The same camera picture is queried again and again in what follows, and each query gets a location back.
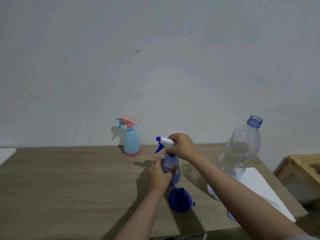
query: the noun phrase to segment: forearm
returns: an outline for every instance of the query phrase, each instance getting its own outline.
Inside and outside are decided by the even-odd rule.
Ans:
[[[189,161],[251,238],[278,240],[288,236],[307,235],[259,195],[206,158],[196,155]]]
[[[148,240],[163,194],[150,191],[114,240]]]

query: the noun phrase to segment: clear plastic bottle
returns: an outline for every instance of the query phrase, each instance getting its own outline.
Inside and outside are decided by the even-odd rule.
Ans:
[[[238,181],[246,171],[246,162],[252,160],[259,152],[261,144],[259,128],[262,121],[262,118],[253,115],[245,125],[236,128],[216,163],[219,168]],[[209,185],[208,190],[218,199]]]
[[[178,169],[176,173],[173,175],[169,185],[175,185],[179,182],[181,178],[181,170],[179,158],[175,154],[166,154],[163,162],[161,163],[162,171],[164,173],[168,173],[174,166],[178,166]]]

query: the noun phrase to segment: person's left arm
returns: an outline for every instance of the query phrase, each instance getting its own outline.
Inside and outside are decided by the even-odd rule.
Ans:
[[[161,169],[161,158],[157,157],[149,169],[149,191],[138,209],[120,230],[114,240],[148,240],[159,202],[165,193],[177,167],[164,173]]]

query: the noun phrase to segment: light blue trigger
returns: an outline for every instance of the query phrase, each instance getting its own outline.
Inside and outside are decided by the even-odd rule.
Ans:
[[[155,151],[155,153],[160,152],[163,148],[164,148],[163,145],[160,144],[160,141],[159,141],[159,147],[158,147],[158,149]]]
[[[118,126],[118,129],[120,129],[121,128],[121,126],[123,126],[124,124],[122,124],[121,122],[119,122],[119,126]]]

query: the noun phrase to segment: wooden furniture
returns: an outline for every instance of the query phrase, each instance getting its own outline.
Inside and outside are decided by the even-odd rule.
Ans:
[[[224,144],[197,145],[215,162]],[[147,191],[148,169],[157,146],[142,146],[127,157],[118,146],[24,148],[0,167],[0,239],[112,239]],[[204,179],[180,160],[184,187],[195,206],[186,214],[172,212],[162,198],[152,237],[203,234],[239,227],[220,201],[207,193]],[[255,167],[294,217],[306,211],[256,157]]]
[[[320,154],[291,155],[285,158],[281,168],[275,173],[285,185],[294,175],[310,185],[320,196]]]

